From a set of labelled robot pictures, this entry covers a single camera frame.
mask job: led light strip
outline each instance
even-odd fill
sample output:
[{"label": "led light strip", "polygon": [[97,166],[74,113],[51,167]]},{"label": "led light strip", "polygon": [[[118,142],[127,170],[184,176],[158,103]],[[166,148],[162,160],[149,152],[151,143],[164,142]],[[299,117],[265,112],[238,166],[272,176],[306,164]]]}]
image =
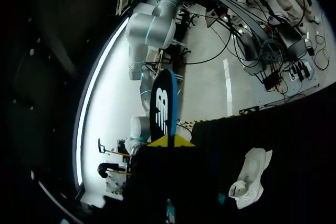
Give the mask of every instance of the led light strip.
[{"label": "led light strip", "polygon": [[121,32],[125,29],[128,21],[129,21],[129,18],[127,18],[122,23],[122,25],[115,32],[112,39],[110,40],[110,42],[106,46],[102,56],[100,57],[100,59],[98,61],[97,67],[94,70],[93,76],[92,76],[91,81],[89,83],[88,90],[85,94],[84,103],[83,103],[81,113],[80,113],[80,118],[79,118],[78,132],[77,132],[77,143],[76,143],[76,169],[77,169],[78,185],[80,185],[83,182],[82,171],[81,171],[81,145],[82,145],[82,136],[83,136],[83,127],[84,127],[84,122],[85,122],[85,115],[86,115],[86,112],[87,112],[87,107],[88,107],[88,104],[89,104],[89,100],[90,100],[90,97],[91,97],[91,94],[92,94],[92,91],[93,91],[93,87],[95,86],[97,77],[99,75],[99,72],[101,70],[101,67],[103,66],[107,55],[109,54],[112,46],[114,45],[114,42],[119,37]]}]

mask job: electronic equipment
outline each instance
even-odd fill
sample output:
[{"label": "electronic equipment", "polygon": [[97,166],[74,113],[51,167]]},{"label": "electronic equipment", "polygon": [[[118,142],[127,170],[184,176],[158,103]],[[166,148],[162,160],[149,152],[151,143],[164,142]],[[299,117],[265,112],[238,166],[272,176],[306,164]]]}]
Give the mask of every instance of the electronic equipment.
[{"label": "electronic equipment", "polygon": [[272,18],[271,22],[275,24],[273,28],[286,48],[284,60],[294,61],[306,54],[305,40],[295,28],[287,22],[275,21],[275,18]]},{"label": "electronic equipment", "polygon": [[314,49],[312,47],[307,47],[307,52],[310,56],[314,56],[315,55],[315,52],[314,52]]}]

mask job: power strip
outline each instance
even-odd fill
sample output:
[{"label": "power strip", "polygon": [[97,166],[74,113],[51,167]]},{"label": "power strip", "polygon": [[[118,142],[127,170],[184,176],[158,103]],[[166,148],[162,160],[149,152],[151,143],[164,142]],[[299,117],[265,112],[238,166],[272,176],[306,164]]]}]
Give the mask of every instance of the power strip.
[{"label": "power strip", "polygon": [[[307,69],[308,69],[308,71],[309,71],[309,76],[312,76],[312,75],[314,74],[314,70],[313,70],[313,68],[310,66],[309,62],[306,61],[306,62],[304,63],[304,65],[307,67]],[[302,73],[302,75],[303,75],[305,78],[307,78],[307,77],[306,77],[306,74],[305,74],[305,72],[304,72],[303,69],[301,70],[301,73]],[[294,73],[292,69],[290,69],[290,72],[289,72],[289,78],[290,78],[291,81],[296,81],[296,80],[300,79],[300,78],[299,78],[299,75],[298,75],[297,73]]]}]

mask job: shoe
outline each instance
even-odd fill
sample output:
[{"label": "shoe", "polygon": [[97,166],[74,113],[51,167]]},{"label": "shoe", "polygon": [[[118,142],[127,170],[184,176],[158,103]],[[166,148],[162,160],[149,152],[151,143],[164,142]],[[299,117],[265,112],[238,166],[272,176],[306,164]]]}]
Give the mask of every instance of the shoe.
[{"label": "shoe", "polygon": [[298,29],[300,31],[300,33],[302,33],[303,35],[305,35],[307,33],[307,29],[306,27],[304,26],[303,23],[301,23],[299,26],[298,26]]},{"label": "shoe", "polygon": [[229,197],[236,200],[237,208],[242,209],[258,201],[264,192],[260,180],[262,173],[268,167],[272,151],[262,148],[252,148],[245,155],[243,168],[230,190]]},{"label": "shoe", "polygon": [[315,16],[315,18],[313,20],[309,20],[309,22],[314,22],[319,25],[321,23],[321,20]]}]

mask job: black surface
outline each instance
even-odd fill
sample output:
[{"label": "black surface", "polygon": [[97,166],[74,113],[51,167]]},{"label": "black surface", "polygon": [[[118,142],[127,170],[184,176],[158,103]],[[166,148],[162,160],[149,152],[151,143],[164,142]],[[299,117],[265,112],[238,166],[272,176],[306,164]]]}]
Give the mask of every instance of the black surface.
[{"label": "black surface", "polygon": [[[176,125],[172,125],[172,121],[177,121],[173,119],[173,111],[177,110],[174,107],[177,104],[174,104],[173,82],[176,82],[176,79],[173,80],[169,70],[163,70],[154,82],[149,116],[152,142],[164,135],[171,135],[173,128],[176,128]],[[163,118],[163,125],[159,125],[161,118]]]},{"label": "black surface", "polygon": [[226,198],[223,220],[258,223],[308,222],[332,213],[330,188],[334,156],[335,84],[317,94],[233,118],[196,123],[192,143],[207,152],[211,185],[229,191],[240,173],[245,154],[253,147],[273,150],[261,184],[264,193],[250,207],[238,210]]}]

